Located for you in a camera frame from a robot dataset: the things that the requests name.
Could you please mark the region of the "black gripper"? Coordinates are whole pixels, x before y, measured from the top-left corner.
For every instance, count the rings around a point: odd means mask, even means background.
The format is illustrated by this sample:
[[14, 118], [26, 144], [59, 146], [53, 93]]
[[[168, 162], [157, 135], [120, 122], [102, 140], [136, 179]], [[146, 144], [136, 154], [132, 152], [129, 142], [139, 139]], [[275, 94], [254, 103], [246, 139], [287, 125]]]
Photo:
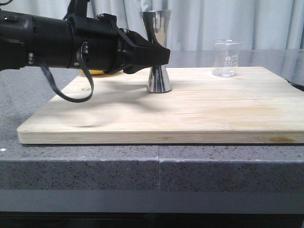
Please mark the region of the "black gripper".
[[108, 74], [123, 71], [134, 74], [144, 68], [161, 66], [169, 62], [171, 51], [154, 44], [139, 33], [118, 28], [117, 17], [100, 14], [88, 18], [86, 14], [71, 13], [68, 23], [72, 31], [70, 68], [77, 68], [77, 52], [88, 69], [102, 70]]

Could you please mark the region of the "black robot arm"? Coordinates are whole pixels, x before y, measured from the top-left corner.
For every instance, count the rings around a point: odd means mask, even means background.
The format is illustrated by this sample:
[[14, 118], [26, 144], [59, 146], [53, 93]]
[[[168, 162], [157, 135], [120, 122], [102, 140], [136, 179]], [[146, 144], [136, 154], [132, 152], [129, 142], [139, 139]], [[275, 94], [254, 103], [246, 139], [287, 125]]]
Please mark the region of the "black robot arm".
[[66, 19], [1, 11], [1, 70], [34, 65], [30, 54], [49, 67], [78, 68], [76, 53], [84, 42], [88, 48], [83, 58], [90, 70], [133, 74], [169, 62], [169, 49], [117, 27], [116, 16], [100, 14], [92, 19], [86, 13], [86, 0], [71, 1]]

